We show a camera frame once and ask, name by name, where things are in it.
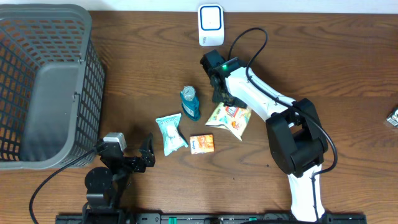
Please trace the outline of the small dark green box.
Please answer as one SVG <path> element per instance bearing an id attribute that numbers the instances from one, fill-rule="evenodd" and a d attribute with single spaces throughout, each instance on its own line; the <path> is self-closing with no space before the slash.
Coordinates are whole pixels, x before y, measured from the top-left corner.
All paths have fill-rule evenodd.
<path id="1" fill-rule="evenodd" d="M 394 108 L 391 113 L 386 118 L 386 121 L 393 125 L 394 127 L 398 127 L 398 108 Z"/>

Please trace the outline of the teal mouthwash bottle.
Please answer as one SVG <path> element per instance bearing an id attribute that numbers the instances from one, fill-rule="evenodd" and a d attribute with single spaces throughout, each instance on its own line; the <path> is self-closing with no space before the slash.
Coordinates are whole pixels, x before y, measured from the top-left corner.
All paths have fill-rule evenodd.
<path id="1" fill-rule="evenodd" d="M 180 97 L 184 113 L 193 121 L 198 121 L 201 117 L 199 110 L 200 102 L 196 96 L 194 87 L 184 86 L 180 92 Z"/>

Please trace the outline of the yellow snack bag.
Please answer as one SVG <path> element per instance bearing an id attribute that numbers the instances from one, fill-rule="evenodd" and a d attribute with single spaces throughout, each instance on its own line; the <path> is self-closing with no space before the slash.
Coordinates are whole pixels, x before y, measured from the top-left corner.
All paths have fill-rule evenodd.
<path id="1" fill-rule="evenodd" d="M 212 112 L 206 126 L 228 130 L 242 141 L 242 135 L 251 118 L 250 108 L 226 106 L 220 103 Z"/>

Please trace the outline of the light teal candy packet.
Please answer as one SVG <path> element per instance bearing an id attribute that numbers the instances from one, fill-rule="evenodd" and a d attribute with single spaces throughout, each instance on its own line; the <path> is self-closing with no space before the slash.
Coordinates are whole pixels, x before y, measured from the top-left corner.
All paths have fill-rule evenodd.
<path id="1" fill-rule="evenodd" d="M 156 118 L 164 144 L 164 155 L 169 156 L 181 147 L 188 147 L 188 143 L 178 131 L 182 115 L 180 113 Z"/>

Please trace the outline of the small orange box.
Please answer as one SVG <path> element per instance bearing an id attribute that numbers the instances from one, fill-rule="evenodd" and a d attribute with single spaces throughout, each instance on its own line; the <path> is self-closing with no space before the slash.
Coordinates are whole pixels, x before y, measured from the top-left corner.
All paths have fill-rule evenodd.
<path id="1" fill-rule="evenodd" d="M 215 145 L 212 134 L 190 136 L 191 154 L 206 154 L 214 151 Z"/>

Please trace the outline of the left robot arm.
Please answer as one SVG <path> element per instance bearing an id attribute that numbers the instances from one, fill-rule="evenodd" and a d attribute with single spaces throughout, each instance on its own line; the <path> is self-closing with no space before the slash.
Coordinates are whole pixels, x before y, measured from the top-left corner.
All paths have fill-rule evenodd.
<path id="1" fill-rule="evenodd" d="M 134 216 L 119 206 L 131 174 L 143 173 L 155 165 L 153 134 L 139 148 L 140 156 L 124 155 L 127 147 L 123 133 L 109 133 L 93 147 L 103 167 L 87 173 L 85 186 L 87 203 L 83 207 L 82 223 L 134 223 Z"/>

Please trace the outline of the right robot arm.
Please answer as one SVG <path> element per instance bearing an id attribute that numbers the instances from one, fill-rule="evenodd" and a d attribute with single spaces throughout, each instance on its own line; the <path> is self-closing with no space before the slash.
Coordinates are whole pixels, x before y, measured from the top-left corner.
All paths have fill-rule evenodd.
<path id="1" fill-rule="evenodd" d="M 242 60 L 226 60 L 217 50 L 204 54 L 200 64 L 214 88 L 213 102 L 250 108 L 265 122 L 271 156 L 288 175 L 295 219 L 315 222 L 321 218 L 325 209 L 315 173 L 322 169 L 328 143 L 314 104 L 280 94 Z"/>

